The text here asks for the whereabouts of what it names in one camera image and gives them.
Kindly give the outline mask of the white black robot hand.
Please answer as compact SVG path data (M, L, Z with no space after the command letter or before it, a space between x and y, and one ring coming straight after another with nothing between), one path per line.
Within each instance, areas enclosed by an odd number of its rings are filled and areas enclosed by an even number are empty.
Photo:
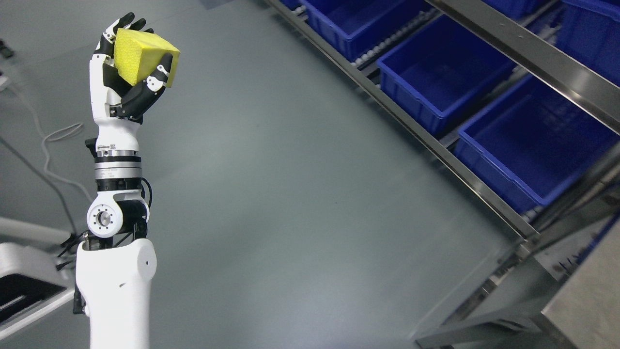
M153 70L134 85L118 73L114 59L117 31L154 32L145 26L144 18L136 19L134 13L127 13L102 31L93 51L89 62L89 86L93 120L99 134L85 144L94 157L110 156L112 152L137 154L137 131L144 113L171 85L172 53L162 54Z

